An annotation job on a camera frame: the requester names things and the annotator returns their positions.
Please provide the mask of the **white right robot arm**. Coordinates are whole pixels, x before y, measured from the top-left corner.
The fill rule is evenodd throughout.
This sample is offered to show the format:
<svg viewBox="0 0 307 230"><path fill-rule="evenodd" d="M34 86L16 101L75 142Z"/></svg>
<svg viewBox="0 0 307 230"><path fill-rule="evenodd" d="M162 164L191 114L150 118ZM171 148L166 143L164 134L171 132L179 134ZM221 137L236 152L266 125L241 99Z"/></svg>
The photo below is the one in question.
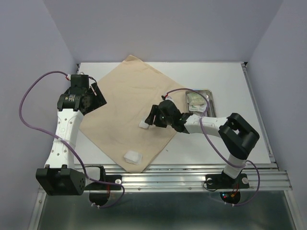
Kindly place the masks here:
<svg viewBox="0 0 307 230"><path fill-rule="evenodd" d="M178 133L202 133L206 138L209 135L221 138L230 153L227 159L218 153L226 162L221 174L221 183L226 187L238 182L238 176L260 138L258 132L238 113L232 113L228 117L182 113L171 100L153 105L144 123L161 128L171 126Z"/></svg>

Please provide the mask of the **stainless steel tray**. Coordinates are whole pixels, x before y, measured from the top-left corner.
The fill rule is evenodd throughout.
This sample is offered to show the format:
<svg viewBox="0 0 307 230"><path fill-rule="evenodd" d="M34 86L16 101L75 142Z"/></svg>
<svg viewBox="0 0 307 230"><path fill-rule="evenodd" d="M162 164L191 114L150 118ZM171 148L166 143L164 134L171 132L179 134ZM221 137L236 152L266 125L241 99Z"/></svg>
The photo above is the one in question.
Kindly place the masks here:
<svg viewBox="0 0 307 230"><path fill-rule="evenodd" d="M214 101L213 101L213 94L208 89L193 89L193 91L186 91L185 92L186 106L187 106L188 112L196 114L196 115L202 115L203 114L203 113L199 113L199 112L189 111L189 102L188 102L187 94L190 93L190 92L195 92L195 93L201 95L205 99L205 101L206 101L205 104L207 105L206 110L205 110L206 111L205 116L207 116L207 117L217 117L216 109L215 109L215 105L214 105Z"/></svg>

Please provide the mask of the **green suture packet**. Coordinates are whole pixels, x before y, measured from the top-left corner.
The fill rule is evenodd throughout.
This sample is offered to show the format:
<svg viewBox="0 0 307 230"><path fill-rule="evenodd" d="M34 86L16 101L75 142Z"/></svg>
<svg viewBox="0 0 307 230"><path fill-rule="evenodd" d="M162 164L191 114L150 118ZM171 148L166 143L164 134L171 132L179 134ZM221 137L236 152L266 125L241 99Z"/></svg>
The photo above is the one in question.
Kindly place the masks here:
<svg viewBox="0 0 307 230"><path fill-rule="evenodd" d="M203 113L206 110L206 107L207 107L206 104L201 104L201 105L189 104L189 111Z"/></svg>

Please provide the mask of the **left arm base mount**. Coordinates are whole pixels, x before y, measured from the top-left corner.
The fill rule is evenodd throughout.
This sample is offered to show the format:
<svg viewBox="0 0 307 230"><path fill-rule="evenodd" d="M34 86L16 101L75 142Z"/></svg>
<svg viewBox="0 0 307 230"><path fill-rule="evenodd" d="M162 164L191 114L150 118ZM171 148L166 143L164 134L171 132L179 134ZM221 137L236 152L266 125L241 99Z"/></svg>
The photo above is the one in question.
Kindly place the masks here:
<svg viewBox="0 0 307 230"><path fill-rule="evenodd" d="M89 191L89 202L97 209L115 206L124 196L125 188L122 185L122 176L119 174L109 175L103 166L86 166L88 180L85 191Z"/></svg>

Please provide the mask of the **white gauze pad stack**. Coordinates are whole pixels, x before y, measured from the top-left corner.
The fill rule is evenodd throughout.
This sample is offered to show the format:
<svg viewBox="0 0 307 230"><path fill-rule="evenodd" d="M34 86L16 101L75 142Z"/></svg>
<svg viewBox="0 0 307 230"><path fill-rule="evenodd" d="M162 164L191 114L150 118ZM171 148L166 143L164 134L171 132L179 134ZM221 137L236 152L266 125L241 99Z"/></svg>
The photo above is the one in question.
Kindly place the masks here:
<svg viewBox="0 0 307 230"><path fill-rule="evenodd" d="M125 153L124 160L127 163L139 165L142 162L142 154L135 152L135 151L132 151L132 150L129 150Z"/></svg>

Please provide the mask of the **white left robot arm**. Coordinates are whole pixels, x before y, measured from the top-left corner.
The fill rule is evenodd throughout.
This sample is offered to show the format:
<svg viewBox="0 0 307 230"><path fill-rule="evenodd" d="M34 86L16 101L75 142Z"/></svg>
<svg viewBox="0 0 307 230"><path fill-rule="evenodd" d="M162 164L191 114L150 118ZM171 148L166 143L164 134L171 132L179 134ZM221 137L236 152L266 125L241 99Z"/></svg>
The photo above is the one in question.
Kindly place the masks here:
<svg viewBox="0 0 307 230"><path fill-rule="evenodd" d="M85 175L75 170L73 150L84 116L106 104L97 82L84 74L70 76L70 87L57 102L57 128L50 155L35 177L49 196L80 196Z"/></svg>

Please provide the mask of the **beige cloth drape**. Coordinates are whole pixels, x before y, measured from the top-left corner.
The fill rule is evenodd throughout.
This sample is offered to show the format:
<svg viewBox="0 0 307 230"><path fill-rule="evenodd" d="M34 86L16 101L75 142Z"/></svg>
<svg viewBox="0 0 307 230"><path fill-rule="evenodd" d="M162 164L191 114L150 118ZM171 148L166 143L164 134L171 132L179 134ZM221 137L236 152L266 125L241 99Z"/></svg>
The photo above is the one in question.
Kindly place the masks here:
<svg viewBox="0 0 307 230"><path fill-rule="evenodd" d="M142 172L175 136L168 126L139 127L161 96L181 85L151 65L129 55L110 72L97 63L83 63L79 71L94 77L107 104L85 115L80 131L104 154L129 173ZM142 154L139 165L127 163L132 150Z"/></svg>

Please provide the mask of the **green printed gauze bag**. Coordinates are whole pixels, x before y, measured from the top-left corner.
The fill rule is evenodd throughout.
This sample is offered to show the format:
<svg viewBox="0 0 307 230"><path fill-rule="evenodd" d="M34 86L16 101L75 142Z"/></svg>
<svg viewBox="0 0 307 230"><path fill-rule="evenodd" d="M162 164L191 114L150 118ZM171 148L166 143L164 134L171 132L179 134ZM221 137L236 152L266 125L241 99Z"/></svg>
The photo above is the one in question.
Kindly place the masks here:
<svg viewBox="0 0 307 230"><path fill-rule="evenodd" d="M188 102L190 105L202 105L202 104L205 104L206 102L205 99L201 95L195 92L188 93L187 98L188 98Z"/></svg>

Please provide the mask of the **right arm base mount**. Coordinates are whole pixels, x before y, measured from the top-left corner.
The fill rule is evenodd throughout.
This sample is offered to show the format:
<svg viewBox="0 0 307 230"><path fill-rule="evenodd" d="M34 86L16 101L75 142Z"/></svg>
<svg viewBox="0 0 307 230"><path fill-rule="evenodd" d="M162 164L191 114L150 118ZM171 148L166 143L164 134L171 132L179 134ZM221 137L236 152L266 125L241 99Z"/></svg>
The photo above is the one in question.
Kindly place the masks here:
<svg viewBox="0 0 307 230"><path fill-rule="evenodd" d="M240 172L237 178L233 179L224 172L220 174L208 174L202 183L205 190L209 192L219 191L220 198L226 204L237 206L241 199L241 189L248 189L249 181L245 173Z"/></svg>

